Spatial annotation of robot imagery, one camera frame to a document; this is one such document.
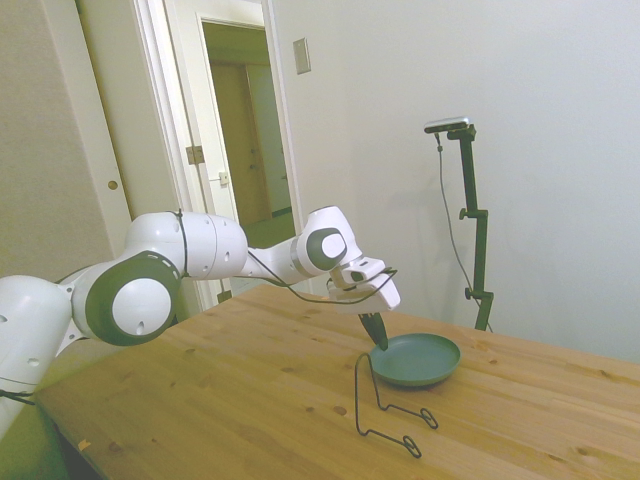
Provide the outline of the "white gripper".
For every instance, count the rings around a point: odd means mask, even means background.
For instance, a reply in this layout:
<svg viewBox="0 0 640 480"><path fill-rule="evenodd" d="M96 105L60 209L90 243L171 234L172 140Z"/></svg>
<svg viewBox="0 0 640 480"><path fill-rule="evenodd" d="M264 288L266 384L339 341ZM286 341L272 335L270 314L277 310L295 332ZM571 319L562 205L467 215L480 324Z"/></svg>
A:
<svg viewBox="0 0 640 480"><path fill-rule="evenodd" d="M334 282L328 286L329 298L338 312L360 314L359 319L371 340L381 349L388 349L388 336L381 312L391 311L401 302L391 276L381 273L352 288L339 288Z"/></svg>

